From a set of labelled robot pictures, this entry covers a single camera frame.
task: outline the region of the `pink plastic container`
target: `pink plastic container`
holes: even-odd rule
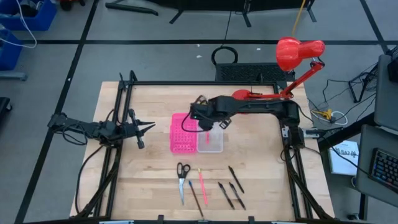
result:
[[[170,126],[170,150],[172,153],[194,153],[197,151],[197,133],[190,133],[182,130],[181,124],[186,113],[175,113],[172,115]],[[186,130],[196,131],[197,121],[187,118],[184,122]]]

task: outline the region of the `pen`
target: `pen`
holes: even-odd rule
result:
[[[242,205],[243,209],[246,210],[246,207],[244,206],[244,204],[243,204],[243,202],[242,202],[242,199],[239,197],[239,195],[238,195],[238,193],[237,193],[237,191],[236,191],[236,189],[235,189],[235,186],[234,186],[233,184],[231,184],[230,182],[229,182],[229,186],[231,186],[232,191],[234,192],[236,198],[238,198],[238,202]]]
[[[189,180],[188,182],[189,182],[189,186],[191,186],[192,194],[193,194],[193,196],[195,198],[195,201],[197,202],[201,218],[205,219],[205,217],[203,216],[203,212],[201,212],[201,208],[200,208],[200,205],[199,205],[199,202],[198,202],[198,199],[197,199],[197,195],[195,194],[195,191],[194,191],[194,189],[192,187],[192,182],[191,182],[191,180]]]
[[[199,172],[199,179],[200,179],[200,185],[201,185],[201,192],[203,194],[203,199],[205,200],[205,205],[207,205],[207,197],[206,197],[206,190],[205,190],[205,184],[203,183],[203,178],[201,176],[200,169],[198,169]]]
[[[226,197],[226,200],[228,201],[228,203],[229,203],[229,205],[231,206],[231,208],[232,208],[232,209],[235,209],[234,205],[232,204],[231,199],[229,199],[228,195],[227,195],[226,192],[225,192],[224,186],[223,186],[220,182],[218,183],[218,185],[219,185],[219,187],[221,188],[221,190],[223,191],[223,193],[224,193],[224,195],[225,195],[225,197]]]
[[[236,178],[236,176],[235,176],[234,170],[230,166],[228,166],[228,169],[229,169],[229,171],[231,171],[232,176],[234,176],[234,179],[235,179],[236,183],[238,184],[238,187],[241,189],[242,193],[244,193],[244,190],[243,190],[243,188],[241,186],[241,183],[239,183],[238,178]]]

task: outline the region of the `blue bin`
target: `blue bin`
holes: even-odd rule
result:
[[[26,25],[30,30],[48,30],[57,13],[57,8],[50,0],[44,0],[35,17],[24,17]],[[20,17],[0,17],[0,24],[9,30],[26,30]]]
[[[22,44],[9,30],[0,30],[0,37],[8,42]],[[13,70],[17,65],[22,47],[0,40],[0,71]]]

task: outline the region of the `red desk lamp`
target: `red desk lamp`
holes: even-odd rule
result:
[[[249,90],[238,90],[232,95],[235,99],[245,100],[250,98],[258,99],[281,99],[288,100],[293,98],[292,90],[309,79],[313,74],[321,70],[325,64],[320,60],[319,56],[325,51],[325,44],[321,40],[313,40],[300,42],[293,37],[284,37],[278,41],[276,47],[276,60],[279,67],[289,72],[300,65],[301,61],[306,58],[313,58],[310,70],[304,75],[290,84],[279,94],[263,95],[260,93],[252,93]]]

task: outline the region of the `scissor handle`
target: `scissor handle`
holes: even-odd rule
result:
[[[177,175],[179,178],[186,178],[191,166],[188,164],[182,165],[181,162],[177,164]]]

